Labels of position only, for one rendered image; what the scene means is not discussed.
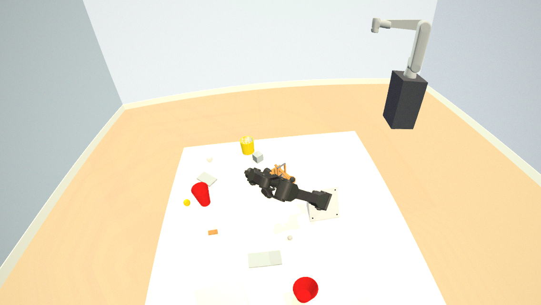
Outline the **yellow cup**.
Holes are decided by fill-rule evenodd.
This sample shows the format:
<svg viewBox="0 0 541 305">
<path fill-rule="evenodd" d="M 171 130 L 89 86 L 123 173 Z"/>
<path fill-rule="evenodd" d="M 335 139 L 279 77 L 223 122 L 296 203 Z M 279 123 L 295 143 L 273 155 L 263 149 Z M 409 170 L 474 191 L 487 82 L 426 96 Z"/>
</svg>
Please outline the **yellow cup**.
<svg viewBox="0 0 541 305">
<path fill-rule="evenodd" d="M 252 136 L 243 136 L 240 140 L 242 154 L 250 156 L 254 153 L 254 141 Z"/>
</svg>

